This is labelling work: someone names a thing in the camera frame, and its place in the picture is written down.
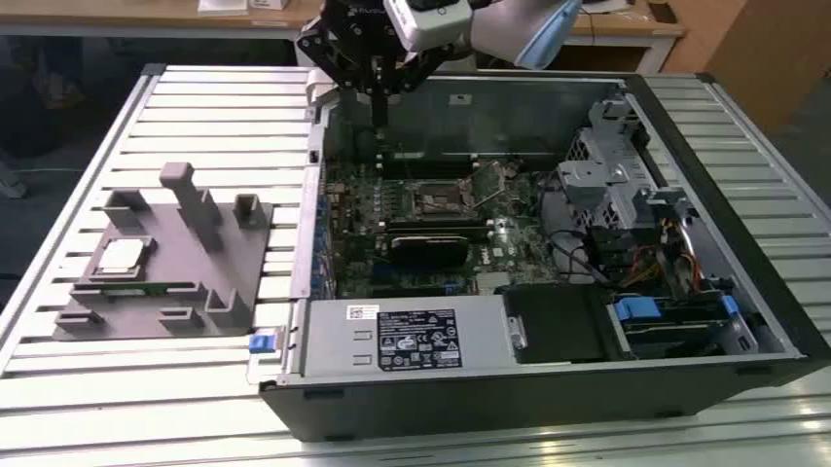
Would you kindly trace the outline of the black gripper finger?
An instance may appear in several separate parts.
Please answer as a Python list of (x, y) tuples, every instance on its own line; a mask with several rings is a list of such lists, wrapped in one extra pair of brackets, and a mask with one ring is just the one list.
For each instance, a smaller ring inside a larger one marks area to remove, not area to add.
[(380, 127), (388, 126), (390, 98), (414, 91), (450, 57), (450, 46), (432, 48), (398, 64), (392, 56), (380, 61)]
[(371, 124), (380, 127), (380, 71), (374, 57), (370, 63), (355, 63), (339, 52), (336, 38), (323, 24), (323, 9), (304, 26), (296, 40), (302, 52), (332, 81), (346, 90), (354, 90), (368, 98)]

